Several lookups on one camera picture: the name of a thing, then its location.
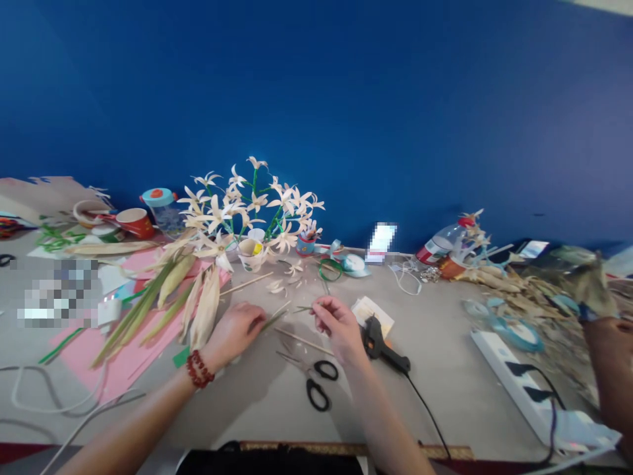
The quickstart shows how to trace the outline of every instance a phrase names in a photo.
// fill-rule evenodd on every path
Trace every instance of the scissors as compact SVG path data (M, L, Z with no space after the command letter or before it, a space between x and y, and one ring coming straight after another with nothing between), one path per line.
M285 359L287 362L292 363L296 367L298 367L301 371L305 373L308 377L308 380L305 382L305 388L308 393L308 399L312 407L318 410L319 412L326 412L332 407L332 401L328 398L328 395L325 393L320 384L318 384L312 377L311 371L317 372L322 378L329 379L330 381L336 381L338 379L338 369L332 363L327 360L319 360L313 365L307 364L302 360L298 360L297 358L293 358L290 355L277 352L279 356ZM316 391L322 398L325 403L322 406L319 406L314 399L313 391Z
M13 259L15 259L15 256L11 254L0 254L0 267L8 266Z

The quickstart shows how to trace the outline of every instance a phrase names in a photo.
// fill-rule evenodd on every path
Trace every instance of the plastic bottle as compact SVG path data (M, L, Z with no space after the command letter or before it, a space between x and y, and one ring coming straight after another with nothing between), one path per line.
M167 188L152 188L143 193L140 200L150 207L162 233L169 239L176 240L185 232L185 224L174 198L174 193Z
M455 243L466 233L466 226L474 225L475 222L472 219L460 218L457 224L451 224L437 232L415 256L424 264L435 264L453 250Z

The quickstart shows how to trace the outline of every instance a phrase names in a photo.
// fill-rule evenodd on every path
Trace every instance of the red paper cup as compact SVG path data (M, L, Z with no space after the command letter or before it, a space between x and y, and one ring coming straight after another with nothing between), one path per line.
M150 239L154 235L152 223L143 208L121 211L117 214L117 223L138 239Z

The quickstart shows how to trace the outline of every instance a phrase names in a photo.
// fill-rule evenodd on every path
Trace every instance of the white power strip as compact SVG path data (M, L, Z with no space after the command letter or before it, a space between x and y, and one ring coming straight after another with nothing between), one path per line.
M522 376L515 376L510 371L510 368L506 365L507 362L521 364L519 360L514 356L512 351L507 345L499 338L499 335L493 332L481 332L473 330L471 332L473 340L477 347L483 353L484 358L488 361L488 364L493 369L503 387L510 393L510 396L514 400L515 404L520 409L521 413L530 424L536 436L546 446L549 446L549 435L552 427L552 405L549 399L541 402L534 402L528 395L525 388L531 387L534 389L543 389L549 391L549 388L541 388L532 379L529 373L525 373ZM562 417L563 413L573 414L578 418L578 413L571 413L569 411L557 410L558 424L557 430L554 433L554 444L558 450L571 451L571 452L586 452L589 449L585 445L581 445L576 442L565 440L561 437L563 433L569 431L565 428L565 421ZM585 423L593 423L589 416L586 416Z

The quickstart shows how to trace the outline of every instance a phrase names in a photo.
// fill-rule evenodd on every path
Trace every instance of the blurred phone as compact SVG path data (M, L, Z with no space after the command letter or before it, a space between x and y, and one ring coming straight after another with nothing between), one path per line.
M389 246L394 240L398 223L378 222L371 235L369 246L367 246L367 254L365 262L367 264L382 264L387 256Z

